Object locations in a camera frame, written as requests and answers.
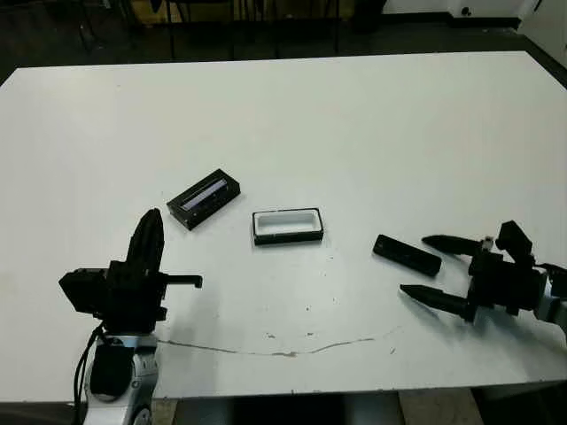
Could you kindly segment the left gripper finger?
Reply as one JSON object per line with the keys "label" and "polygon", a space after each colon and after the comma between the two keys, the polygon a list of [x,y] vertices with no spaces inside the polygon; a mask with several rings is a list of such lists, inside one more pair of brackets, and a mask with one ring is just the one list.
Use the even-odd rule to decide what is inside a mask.
{"label": "left gripper finger", "polygon": [[158,208],[146,213],[144,224],[144,264],[152,272],[159,271],[165,246],[164,226]]}
{"label": "left gripper finger", "polygon": [[147,211],[138,222],[128,247],[126,262],[131,266],[150,269],[152,265],[153,210]]}

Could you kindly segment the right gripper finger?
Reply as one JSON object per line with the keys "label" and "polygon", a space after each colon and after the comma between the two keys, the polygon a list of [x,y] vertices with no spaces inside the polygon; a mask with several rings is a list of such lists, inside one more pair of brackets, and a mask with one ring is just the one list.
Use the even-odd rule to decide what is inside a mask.
{"label": "right gripper finger", "polygon": [[425,285],[402,284],[400,290],[430,308],[458,315],[465,321],[474,321],[477,306],[465,297],[447,294]]}
{"label": "right gripper finger", "polygon": [[422,238],[422,242],[431,248],[450,255],[473,257],[480,249],[481,242],[449,235],[432,235]]}

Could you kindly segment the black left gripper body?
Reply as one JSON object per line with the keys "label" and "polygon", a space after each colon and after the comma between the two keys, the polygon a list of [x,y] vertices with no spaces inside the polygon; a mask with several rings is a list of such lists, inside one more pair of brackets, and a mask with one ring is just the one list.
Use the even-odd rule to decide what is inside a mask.
{"label": "black left gripper body", "polygon": [[166,274],[140,264],[113,260],[107,271],[104,306],[106,330],[154,330],[167,316],[161,306],[168,285],[192,285],[200,289],[203,277]]}

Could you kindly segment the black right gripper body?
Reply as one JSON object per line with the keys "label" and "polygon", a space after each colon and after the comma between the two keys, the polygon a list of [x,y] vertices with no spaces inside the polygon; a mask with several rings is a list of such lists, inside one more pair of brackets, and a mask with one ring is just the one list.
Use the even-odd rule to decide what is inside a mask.
{"label": "black right gripper body", "polygon": [[467,255],[471,256],[468,316],[475,316],[479,307],[495,305],[513,316],[520,310],[536,310],[548,280],[548,265],[535,265],[531,259],[508,262],[483,246],[468,246]]}

